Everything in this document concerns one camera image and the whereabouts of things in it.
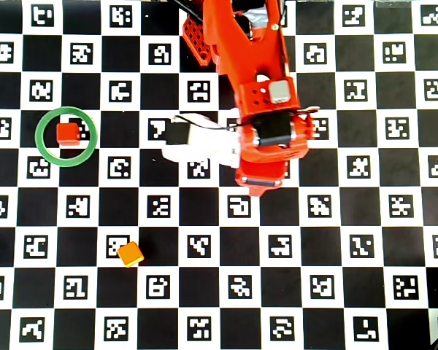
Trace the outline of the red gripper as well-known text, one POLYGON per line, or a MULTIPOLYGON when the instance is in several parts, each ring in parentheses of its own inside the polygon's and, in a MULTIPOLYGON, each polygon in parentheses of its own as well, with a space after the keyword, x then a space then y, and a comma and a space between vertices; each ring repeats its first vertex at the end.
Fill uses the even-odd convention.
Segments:
MULTIPOLYGON (((278 168, 309 152, 310 115, 299 111, 273 111, 248 116, 239 132, 240 168, 261 178, 280 177, 278 168)), ((280 187, 280 180, 245 180, 249 195, 261 197, 280 187)))

